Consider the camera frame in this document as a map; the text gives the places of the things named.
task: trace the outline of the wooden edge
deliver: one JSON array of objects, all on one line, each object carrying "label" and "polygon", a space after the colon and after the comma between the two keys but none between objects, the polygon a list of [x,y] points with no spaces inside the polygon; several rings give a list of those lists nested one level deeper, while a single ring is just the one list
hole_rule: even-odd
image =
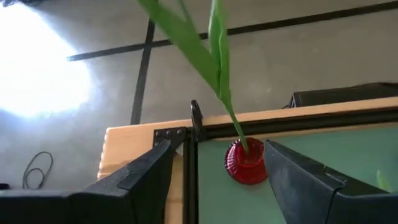
[{"label": "wooden edge", "polygon": [[[268,134],[255,134],[250,135],[248,137],[257,138],[257,139],[267,139],[267,138],[277,138],[283,136],[296,136],[296,135],[303,135],[303,134],[313,134],[313,133],[327,133],[332,131],[349,131],[354,129],[366,129],[366,128],[376,128],[376,127],[389,127],[389,126],[397,126],[398,123],[382,123],[382,124],[363,124],[363,125],[356,125],[356,126],[345,126],[345,127],[337,127],[337,128],[321,128],[321,129],[311,129],[311,130],[303,130],[303,131],[286,131],[280,133],[268,133]],[[235,140],[236,137],[229,137],[229,138],[218,138],[214,139],[216,141],[226,141],[226,140]],[[98,179],[106,177],[112,174],[112,172],[98,172]]]},{"label": "wooden edge", "polygon": [[[259,119],[288,118],[295,116],[341,113],[348,111],[371,110],[376,108],[392,108],[398,106],[398,97],[361,100],[329,105],[308,106],[283,110],[261,111],[237,114],[239,121],[254,121]],[[203,125],[231,123],[228,115],[214,116],[203,119]],[[129,161],[134,160],[152,148],[155,129],[192,126],[190,119],[149,123],[106,130],[103,153],[99,164],[98,178],[104,177]]]}]

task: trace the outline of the gray floor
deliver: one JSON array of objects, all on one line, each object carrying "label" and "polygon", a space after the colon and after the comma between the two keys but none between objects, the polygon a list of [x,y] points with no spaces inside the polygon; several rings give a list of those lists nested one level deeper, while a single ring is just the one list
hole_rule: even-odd
[{"label": "gray floor", "polygon": [[[210,0],[186,2],[198,30],[206,31]],[[229,27],[380,2],[386,1],[225,1]],[[142,52],[78,62],[65,57],[142,43],[148,19],[134,0],[0,8],[0,21],[7,21],[0,42],[0,182],[21,188],[39,151],[54,157],[45,189],[79,189],[96,180],[106,128],[130,123]],[[294,91],[397,82],[396,21],[398,11],[387,11],[231,36],[236,111],[281,108]],[[192,99],[206,116],[224,113],[176,47],[153,49],[141,122],[189,118]],[[45,169],[48,159],[36,165]],[[37,182],[35,174],[30,182]]]}]

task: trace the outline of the red plastic cup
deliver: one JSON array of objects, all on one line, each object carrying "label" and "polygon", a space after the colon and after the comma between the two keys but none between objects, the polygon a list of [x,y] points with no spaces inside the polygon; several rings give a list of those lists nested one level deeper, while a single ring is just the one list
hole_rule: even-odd
[{"label": "red plastic cup", "polygon": [[258,184],[266,180],[268,173],[264,165],[264,144],[254,138],[246,138],[249,154],[240,139],[234,141],[225,154],[225,169],[228,174],[242,184]]}]

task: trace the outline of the black metal frame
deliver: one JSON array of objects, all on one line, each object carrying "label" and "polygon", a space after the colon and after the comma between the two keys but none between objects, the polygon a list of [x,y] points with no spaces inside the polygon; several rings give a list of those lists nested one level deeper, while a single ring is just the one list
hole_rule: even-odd
[{"label": "black metal frame", "polygon": [[[194,128],[187,129],[183,158],[183,224],[198,224],[198,143],[204,140],[237,136],[232,123],[201,126],[202,116],[198,103],[191,105]],[[370,110],[345,111],[289,118],[263,119],[241,123],[247,135],[334,128],[361,124],[377,124],[398,121],[398,106]]]},{"label": "black metal frame", "polygon": [[265,145],[268,180],[286,223],[397,223],[398,194],[342,174],[277,142],[266,140]]},{"label": "black metal frame", "polygon": [[[183,143],[183,223],[198,220],[198,143],[237,136],[233,124],[204,126],[192,101],[193,128],[154,131],[154,147],[111,175],[74,192],[0,192],[0,223],[164,223],[175,150]],[[247,135],[398,121],[398,105],[242,122]]]}]

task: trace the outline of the green surface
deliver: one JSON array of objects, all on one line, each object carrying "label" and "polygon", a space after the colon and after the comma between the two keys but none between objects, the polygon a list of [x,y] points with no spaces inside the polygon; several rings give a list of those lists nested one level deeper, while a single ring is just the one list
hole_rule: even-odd
[{"label": "green surface", "polygon": [[[377,186],[381,170],[398,191],[398,127],[368,128],[272,138],[340,172]],[[230,141],[198,146],[199,222],[285,223],[268,180],[248,186],[233,180],[224,168]]]}]

